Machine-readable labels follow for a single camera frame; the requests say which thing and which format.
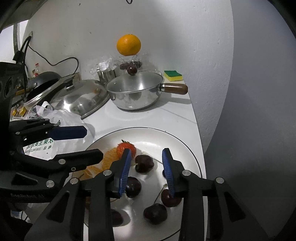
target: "pan handle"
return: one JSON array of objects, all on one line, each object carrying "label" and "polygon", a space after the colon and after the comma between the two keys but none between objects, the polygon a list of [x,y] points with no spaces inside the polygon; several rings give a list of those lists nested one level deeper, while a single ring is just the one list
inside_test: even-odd
[{"label": "pan handle", "polygon": [[188,86],[185,84],[162,83],[160,90],[167,93],[186,95],[188,93]]}]

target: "stainless steel pot lid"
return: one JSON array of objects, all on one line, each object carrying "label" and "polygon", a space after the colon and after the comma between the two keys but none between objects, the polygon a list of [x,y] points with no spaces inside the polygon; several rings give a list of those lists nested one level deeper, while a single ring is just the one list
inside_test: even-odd
[{"label": "stainless steel pot lid", "polygon": [[85,118],[109,100],[105,87],[97,80],[70,82],[50,101],[56,110],[66,110]]},{"label": "stainless steel pot lid", "polygon": [[136,75],[123,74],[110,81],[106,89],[111,93],[133,93],[159,85],[163,77],[153,72],[138,72]]}]

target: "black cable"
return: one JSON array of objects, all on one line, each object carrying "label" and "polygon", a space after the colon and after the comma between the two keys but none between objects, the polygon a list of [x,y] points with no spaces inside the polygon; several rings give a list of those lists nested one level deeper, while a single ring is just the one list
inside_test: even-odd
[{"label": "black cable", "polygon": [[28,36],[24,43],[22,44],[22,47],[21,47],[21,51],[23,50],[24,48],[24,44],[27,43],[26,47],[25,47],[25,51],[24,51],[24,60],[23,60],[23,65],[24,65],[24,90],[25,90],[25,97],[27,97],[27,82],[28,82],[28,78],[27,78],[27,75],[26,75],[26,71],[25,71],[25,60],[26,60],[26,54],[27,54],[27,50],[28,50],[28,46],[29,46],[29,43],[31,41],[31,36]]},{"label": "black cable", "polygon": [[27,75],[30,76],[29,75],[29,69],[28,69],[28,66],[26,64],[25,64],[25,67],[26,67],[26,70],[27,70]]},{"label": "black cable", "polygon": [[37,51],[35,51],[34,49],[32,49],[32,47],[30,46],[30,45],[28,45],[29,46],[29,48],[33,51],[33,52],[35,52],[36,54],[38,54],[41,58],[43,58],[50,66],[56,66],[56,65],[58,65],[58,64],[60,64],[61,62],[64,62],[64,61],[66,61],[66,60],[68,60],[68,59],[75,59],[76,61],[77,61],[77,67],[76,67],[76,69],[75,69],[75,71],[74,71],[74,73],[73,74],[75,74],[76,73],[76,71],[77,71],[77,69],[78,69],[78,67],[79,67],[79,60],[77,59],[77,58],[75,58],[75,57],[69,57],[69,58],[66,58],[66,59],[64,59],[64,60],[62,60],[62,61],[60,61],[60,62],[58,62],[58,63],[56,63],[56,64],[51,64],[45,57],[43,57],[41,54],[39,54]]},{"label": "black cable", "polygon": [[25,100],[25,96],[23,96],[23,97],[22,97],[20,100],[18,100],[17,102],[13,103],[13,104],[11,105],[11,108],[14,107],[14,106],[16,106],[18,103],[22,102],[23,100]]}]

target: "gold bottle cap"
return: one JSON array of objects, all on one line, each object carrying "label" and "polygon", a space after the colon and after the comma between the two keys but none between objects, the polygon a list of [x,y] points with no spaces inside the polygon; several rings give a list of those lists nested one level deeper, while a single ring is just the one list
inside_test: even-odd
[{"label": "gold bottle cap", "polygon": [[23,106],[23,107],[20,109],[19,115],[23,117],[23,116],[26,114],[26,112],[27,112],[27,109]]},{"label": "gold bottle cap", "polygon": [[17,114],[17,109],[14,109],[13,111],[12,111],[12,113],[11,113],[13,116],[16,116],[16,114]]}]

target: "sponge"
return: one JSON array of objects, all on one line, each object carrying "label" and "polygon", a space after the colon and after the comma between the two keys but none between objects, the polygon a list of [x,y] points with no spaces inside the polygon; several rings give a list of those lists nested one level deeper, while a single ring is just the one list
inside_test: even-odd
[{"label": "sponge", "polygon": [[179,81],[183,80],[183,77],[181,74],[179,74],[175,70],[165,70],[164,71],[164,76],[169,80],[169,81]]}]

